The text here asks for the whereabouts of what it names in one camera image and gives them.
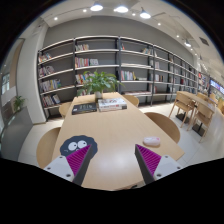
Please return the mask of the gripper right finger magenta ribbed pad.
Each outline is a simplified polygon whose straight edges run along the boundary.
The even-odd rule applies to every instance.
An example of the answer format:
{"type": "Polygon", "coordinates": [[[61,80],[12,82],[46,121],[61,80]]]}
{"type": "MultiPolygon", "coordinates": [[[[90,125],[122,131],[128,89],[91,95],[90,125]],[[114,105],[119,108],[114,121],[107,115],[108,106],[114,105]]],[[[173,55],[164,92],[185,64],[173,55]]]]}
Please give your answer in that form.
{"type": "Polygon", "coordinates": [[[169,155],[160,156],[138,144],[135,145],[135,156],[146,184],[182,169],[182,166],[169,155]]]}

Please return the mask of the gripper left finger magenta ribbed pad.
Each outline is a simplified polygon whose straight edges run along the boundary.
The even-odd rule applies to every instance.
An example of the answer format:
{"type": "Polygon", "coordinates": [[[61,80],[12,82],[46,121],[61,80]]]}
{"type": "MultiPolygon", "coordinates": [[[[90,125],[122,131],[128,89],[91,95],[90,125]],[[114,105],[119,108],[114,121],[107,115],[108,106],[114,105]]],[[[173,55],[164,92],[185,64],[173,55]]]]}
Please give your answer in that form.
{"type": "Polygon", "coordinates": [[[87,145],[68,156],[58,156],[44,170],[81,186],[92,154],[92,146],[87,145]]]}

